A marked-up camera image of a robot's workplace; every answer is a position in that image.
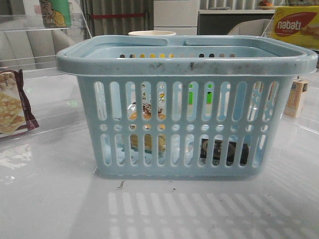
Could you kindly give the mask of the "packaged bread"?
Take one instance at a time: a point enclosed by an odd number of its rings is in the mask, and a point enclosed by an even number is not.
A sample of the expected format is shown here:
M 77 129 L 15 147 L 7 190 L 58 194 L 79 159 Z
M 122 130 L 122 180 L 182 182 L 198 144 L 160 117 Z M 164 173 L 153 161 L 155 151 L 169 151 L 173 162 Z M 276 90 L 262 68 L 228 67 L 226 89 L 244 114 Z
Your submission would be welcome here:
M 164 120 L 166 119 L 166 115 L 163 113 L 163 108 L 157 108 L 158 112 L 158 119 Z M 137 108 L 136 108 L 136 102 L 131 103 L 128 106 L 128 116 L 130 120 L 136 120 L 137 119 Z M 152 106 L 149 103 L 143 103 L 143 119 L 150 120 L 152 118 Z M 150 124 L 144 125 L 145 130 L 151 129 Z M 158 141 L 158 153 L 163 153 L 166 148 L 166 136 L 164 134 L 160 134 L 157 137 Z M 138 149 L 138 136 L 136 134 L 132 134 L 130 136 L 130 144 L 132 149 Z M 150 134 L 144 135 L 144 151 L 146 153 L 151 153 L 153 149 L 153 138 Z

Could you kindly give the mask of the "light blue plastic basket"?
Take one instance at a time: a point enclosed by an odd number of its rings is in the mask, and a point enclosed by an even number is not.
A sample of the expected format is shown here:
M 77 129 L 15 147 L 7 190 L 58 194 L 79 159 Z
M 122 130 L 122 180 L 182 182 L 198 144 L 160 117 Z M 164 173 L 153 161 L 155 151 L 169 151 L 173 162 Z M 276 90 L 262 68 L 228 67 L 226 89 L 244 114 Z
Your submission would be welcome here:
M 317 60 L 312 50 L 244 35 L 103 35 L 56 55 L 57 68 L 77 77 L 101 173 L 211 178 L 260 172 L 294 78 L 314 72 Z M 136 120 L 128 116 L 133 102 Z M 152 106 L 150 120 L 143 119 L 143 103 Z M 158 119 L 157 108 L 166 119 Z M 132 134 L 138 149 L 131 148 Z M 153 138 L 151 153 L 144 151 L 145 134 Z M 160 134 L 166 136 L 163 153 Z M 205 164 L 199 162 L 202 138 L 209 139 Z M 217 166 L 215 139 L 223 140 Z M 227 166 L 230 141 L 237 146 Z M 249 156 L 241 166 L 244 143 Z

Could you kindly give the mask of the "white paper cup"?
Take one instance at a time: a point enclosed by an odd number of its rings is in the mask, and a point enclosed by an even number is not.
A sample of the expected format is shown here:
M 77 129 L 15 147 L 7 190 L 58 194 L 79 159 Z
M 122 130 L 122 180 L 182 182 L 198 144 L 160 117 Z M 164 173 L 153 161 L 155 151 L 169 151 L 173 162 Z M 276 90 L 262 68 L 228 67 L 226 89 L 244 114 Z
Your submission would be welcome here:
M 128 33 L 129 36 L 174 36 L 173 31 L 161 31 L 161 30 L 145 30 L 145 31 L 132 31 Z

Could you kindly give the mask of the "white drawer cabinet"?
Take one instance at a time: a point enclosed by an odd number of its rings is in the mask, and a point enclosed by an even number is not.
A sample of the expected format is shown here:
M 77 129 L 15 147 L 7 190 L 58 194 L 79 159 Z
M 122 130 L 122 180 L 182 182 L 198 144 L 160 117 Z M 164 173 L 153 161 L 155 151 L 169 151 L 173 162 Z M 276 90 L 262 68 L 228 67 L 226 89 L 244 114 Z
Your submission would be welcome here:
M 197 35 L 198 0 L 155 0 L 154 30 Z

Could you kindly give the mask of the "white shelf unit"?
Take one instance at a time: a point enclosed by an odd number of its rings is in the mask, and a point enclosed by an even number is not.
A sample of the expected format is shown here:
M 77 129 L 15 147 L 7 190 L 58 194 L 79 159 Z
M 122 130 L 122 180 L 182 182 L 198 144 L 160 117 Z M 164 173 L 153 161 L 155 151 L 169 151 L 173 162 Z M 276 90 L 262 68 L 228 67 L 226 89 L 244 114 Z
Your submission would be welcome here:
M 271 6 L 259 6 L 258 0 L 201 0 L 198 14 L 198 35 L 227 34 L 239 23 L 272 18 L 276 0 Z

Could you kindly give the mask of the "small beige carton box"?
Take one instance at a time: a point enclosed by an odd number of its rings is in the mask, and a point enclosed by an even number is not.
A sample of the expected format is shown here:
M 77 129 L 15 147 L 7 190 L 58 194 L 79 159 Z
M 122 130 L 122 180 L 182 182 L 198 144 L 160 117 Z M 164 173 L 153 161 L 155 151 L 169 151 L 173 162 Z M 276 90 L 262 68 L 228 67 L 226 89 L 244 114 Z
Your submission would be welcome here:
M 304 95 L 308 90 L 308 81 L 294 80 L 284 109 L 284 115 L 292 119 L 299 117 L 303 109 Z

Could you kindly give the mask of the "brown cracker snack bag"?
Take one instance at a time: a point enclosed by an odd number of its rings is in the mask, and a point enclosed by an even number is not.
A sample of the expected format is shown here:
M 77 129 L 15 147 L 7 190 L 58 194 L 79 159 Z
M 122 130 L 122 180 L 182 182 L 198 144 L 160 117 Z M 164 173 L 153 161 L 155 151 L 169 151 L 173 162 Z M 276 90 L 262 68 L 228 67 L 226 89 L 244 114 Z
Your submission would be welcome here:
M 0 137 L 7 138 L 39 127 L 23 89 L 23 71 L 0 73 Z

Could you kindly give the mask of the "green cartoon snack package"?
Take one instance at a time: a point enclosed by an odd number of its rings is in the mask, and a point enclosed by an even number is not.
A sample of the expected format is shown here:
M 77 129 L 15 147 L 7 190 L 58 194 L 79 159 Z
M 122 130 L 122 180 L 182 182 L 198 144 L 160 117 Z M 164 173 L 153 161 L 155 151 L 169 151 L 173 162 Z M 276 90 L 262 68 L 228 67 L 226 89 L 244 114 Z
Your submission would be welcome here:
M 46 28 L 71 27 L 71 14 L 67 0 L 40 0 L 39 4 Z

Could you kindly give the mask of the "clear acrylic shelf right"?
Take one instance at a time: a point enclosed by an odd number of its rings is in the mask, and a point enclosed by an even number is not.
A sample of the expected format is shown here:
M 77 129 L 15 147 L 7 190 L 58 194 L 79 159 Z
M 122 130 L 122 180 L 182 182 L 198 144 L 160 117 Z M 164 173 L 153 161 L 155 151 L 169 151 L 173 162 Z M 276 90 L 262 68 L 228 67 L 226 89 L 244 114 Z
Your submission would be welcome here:
M 282 120 L 294 126 L 319 134 L 319 70 L 297 77 L 308 81 L 308 90 L 304 92 L 303 109 L 297 118 L 282 115 Z

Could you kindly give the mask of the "clear acrylic shelf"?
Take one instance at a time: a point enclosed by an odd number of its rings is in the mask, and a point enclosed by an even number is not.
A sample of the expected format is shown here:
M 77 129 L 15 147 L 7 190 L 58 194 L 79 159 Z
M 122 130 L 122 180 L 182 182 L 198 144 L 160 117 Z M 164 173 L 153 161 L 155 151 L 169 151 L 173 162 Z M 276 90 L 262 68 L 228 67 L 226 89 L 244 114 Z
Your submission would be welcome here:
M 297 118 L 282 115 L 282 120 L 294 126 L 319 134 L 319 70 L 297 77 L 308 81 L 308 90 L 304 92 L 303 109 Z
M 0 17 L 0 70 L 42 70 L 56 67 L 56 54 L 91 38 L 82 13 L 71 14 L 70 27 L 45 27 L 40 15 Z

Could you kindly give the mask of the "clear acrylic shelf left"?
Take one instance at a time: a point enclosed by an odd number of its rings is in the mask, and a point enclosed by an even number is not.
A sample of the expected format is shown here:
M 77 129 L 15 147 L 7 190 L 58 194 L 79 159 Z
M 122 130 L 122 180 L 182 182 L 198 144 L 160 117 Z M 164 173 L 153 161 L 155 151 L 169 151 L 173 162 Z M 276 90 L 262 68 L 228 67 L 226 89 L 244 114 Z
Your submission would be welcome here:
M 56 54 L 91 38 L 82 13 L 71 14 L 70 27 L 45 27 L 40 15 L 0 17 L 0 70 L 42 70 L 56 67 Z

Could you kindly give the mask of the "yellow Nabati wafer box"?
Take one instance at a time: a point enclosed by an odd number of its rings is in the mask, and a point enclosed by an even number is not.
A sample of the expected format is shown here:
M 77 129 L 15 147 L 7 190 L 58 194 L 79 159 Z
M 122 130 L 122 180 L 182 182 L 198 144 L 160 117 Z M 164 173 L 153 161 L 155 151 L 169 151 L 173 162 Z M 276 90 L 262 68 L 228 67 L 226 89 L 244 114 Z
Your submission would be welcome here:
M 268 36 L 309 49 L 319 48 L 319 7 L 281 6 L 276 8 Z

